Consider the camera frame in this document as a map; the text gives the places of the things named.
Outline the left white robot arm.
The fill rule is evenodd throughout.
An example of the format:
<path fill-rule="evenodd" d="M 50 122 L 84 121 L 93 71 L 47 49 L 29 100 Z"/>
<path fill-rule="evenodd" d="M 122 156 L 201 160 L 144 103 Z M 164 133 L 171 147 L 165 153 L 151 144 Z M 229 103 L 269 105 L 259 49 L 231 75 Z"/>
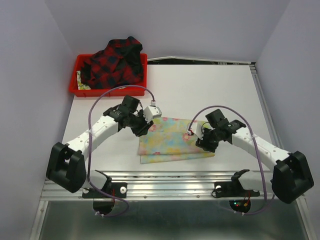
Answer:
<path fill-rule="evenodd" d="M 46 178 L 70 193 L 84 188 L 94 190 L 100 197 L 111 195 L 112 179 L 101 171 L 91 170 L 89 155 L 122 129 L 130 128 L 137 137 L 146 135 L 162 112 L 155 101 L 138 110 L 140 104 L 139 99 L 127 95 L 85 132 L 67 143 L 57 142 L 51 149 Z"/>

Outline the pastel floral skirt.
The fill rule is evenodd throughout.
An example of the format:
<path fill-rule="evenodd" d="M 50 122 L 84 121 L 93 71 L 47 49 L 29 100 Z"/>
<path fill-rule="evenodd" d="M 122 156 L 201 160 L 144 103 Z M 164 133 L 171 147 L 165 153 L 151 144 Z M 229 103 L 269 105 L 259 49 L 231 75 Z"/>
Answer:
<path fill-rule="evenodd" d="M 189 135 L 190 119 L 161 117 L 153 121 L 147 135 L 139 138 L 138 155 L 142 165 L 214 157 L 196 146 L 197 137 Z"/>

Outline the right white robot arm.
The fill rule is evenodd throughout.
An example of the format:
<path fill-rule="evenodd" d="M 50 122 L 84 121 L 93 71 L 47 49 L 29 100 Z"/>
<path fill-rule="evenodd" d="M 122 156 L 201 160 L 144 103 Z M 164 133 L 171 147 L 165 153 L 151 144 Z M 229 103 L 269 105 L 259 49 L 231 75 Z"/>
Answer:
<path fill-rule="evenodd" d="M 262 192 L 290 204 L 314 186 L 307 158 L 300 151 L 286 151 L 257 136 L 244 117 L 229 121 L 220 106 L 205 117 L 209 127 L 194 119 L 187 127 L 187 133 L 197 137 L 197 147 L 215 153 L 220 142 L 227 142 L 255 157 L 260 169 L 243 169 L 229 181 L 219 182 L 212 192 L 214 198 L 258 196 Z"/>

